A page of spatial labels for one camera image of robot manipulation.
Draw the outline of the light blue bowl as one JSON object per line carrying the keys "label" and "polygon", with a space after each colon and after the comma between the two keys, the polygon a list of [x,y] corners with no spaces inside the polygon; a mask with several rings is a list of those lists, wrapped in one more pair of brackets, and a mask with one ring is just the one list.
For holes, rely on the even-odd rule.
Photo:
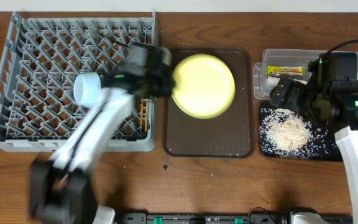
{"label": "light blue bowl", "polygon": [[73,86],[75,102],[90,108],[99,101],[101,89],[101,77],[96,72],[81,73],[76,77]]}

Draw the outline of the green snack wrapper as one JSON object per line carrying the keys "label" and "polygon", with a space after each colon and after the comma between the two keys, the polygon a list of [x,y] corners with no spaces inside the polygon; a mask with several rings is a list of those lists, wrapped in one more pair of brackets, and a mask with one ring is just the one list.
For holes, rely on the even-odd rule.
{"label": "green snack wrapper", "polygon": [[266,69],[266,74],[269,75],[281,75],[281,74],[290,74],[290,75],[304,75],[305,68],[304,66],[273,66],[268,65]]}

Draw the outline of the yellow round plate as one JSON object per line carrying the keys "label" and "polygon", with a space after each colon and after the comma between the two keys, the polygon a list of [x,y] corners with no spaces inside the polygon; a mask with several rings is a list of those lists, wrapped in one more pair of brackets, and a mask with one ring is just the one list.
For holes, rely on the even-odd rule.
{"label": "yellow round plate", "polygon": [[172,99],[187,115],[211,119],[223,114],[235,96],[230,68],[209,54],[194,54],[181,60],[173,70]]}

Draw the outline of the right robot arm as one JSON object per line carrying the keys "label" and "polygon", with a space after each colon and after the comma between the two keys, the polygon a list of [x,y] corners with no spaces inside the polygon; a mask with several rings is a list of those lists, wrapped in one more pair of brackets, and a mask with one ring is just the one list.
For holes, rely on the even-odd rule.
{"label": "right robot arm", "polygon": [[307,83],[282,77],[270,94],[277,108],[328,125],[334,133],[347,176],[353,222],[358,223],[358,76],[357,54],[326,52],[310,61]]}

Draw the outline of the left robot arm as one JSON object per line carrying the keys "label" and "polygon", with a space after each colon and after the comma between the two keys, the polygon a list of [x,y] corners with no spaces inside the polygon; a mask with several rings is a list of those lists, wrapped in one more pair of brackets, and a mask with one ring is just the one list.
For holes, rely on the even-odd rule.
{"label": "left robot arm", "polygon": [[109,73],[96,75],[101,85],[95,104],[75,132],[49,160],[30,166],[29,215],[42,223],[113,223],[113,208],[97,202],[91,176],[136,99],[169,96],[172,53],[165,47],[133,42],[129,55]]}

